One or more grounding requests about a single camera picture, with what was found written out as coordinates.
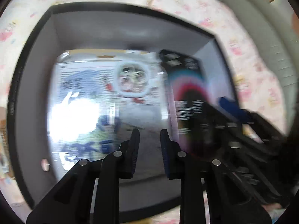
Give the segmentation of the cartoon print plastic package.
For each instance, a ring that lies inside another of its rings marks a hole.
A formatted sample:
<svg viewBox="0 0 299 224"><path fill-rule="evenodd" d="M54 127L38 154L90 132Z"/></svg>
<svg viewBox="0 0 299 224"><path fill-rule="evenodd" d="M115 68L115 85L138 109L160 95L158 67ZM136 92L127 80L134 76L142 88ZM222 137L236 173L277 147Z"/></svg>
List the cartoon print plastic package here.
<svg viewBox="0 0 299 224"><path fill-rule="evenodd" d="M113 89L113 71L124 60L145 62L150 90L142 98L126 98ZM57 57L48 96L49 148L58 176L80 159L102 159L137 128L143 140L139 155L159 145L167 126L164 71L155 52L78 49Z"/></svg>

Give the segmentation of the pink cartoon bed sheet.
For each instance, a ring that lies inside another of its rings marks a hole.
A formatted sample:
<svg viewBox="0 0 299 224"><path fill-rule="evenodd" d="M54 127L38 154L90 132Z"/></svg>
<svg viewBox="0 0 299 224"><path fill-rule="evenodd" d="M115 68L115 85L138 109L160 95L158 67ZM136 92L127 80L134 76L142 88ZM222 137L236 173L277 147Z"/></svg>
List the pink cartoon bed sheet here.
<svg viewBox="0 0 299 224"><path fill-rule="evenodd" d="M257 111L283 133L286 101L278 78L233 11L218 0L12 0L1 16L1 109L6 109L10 82L25 41L52 5L75 1L111 1L147 7L187 20L214 33L233 71L244 108Z"/></svg>

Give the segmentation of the white ring cartoon badge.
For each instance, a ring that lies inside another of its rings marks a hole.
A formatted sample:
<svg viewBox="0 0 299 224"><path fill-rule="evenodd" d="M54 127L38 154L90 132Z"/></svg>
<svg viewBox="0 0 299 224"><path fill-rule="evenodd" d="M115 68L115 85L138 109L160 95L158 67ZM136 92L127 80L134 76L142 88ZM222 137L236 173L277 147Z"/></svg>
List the white ring cartoon badge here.
<svg viewBox="0 0 299 224"><path fill-rule="evenodd" d="M150 91L150 68L145 62L124 60L114 68L113 89L126 98L142 98Z"/></svg>

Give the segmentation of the black open storage box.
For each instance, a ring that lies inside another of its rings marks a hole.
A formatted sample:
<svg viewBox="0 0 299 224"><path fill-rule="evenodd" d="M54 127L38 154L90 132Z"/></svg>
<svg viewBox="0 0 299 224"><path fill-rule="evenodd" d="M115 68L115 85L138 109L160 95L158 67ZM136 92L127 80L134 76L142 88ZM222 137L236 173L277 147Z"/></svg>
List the black open storage box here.
<svg viewBox="0 0 299 224"><path fill-rule="evenodd" d="M147 8L80 2L50 7L25 41L12 77L7 136L13 171L30 208L57 183L50 155L46 105L56 58L70 49L177 51L201 60L208 95L235 100L232 74L214 35Z"/></svg>

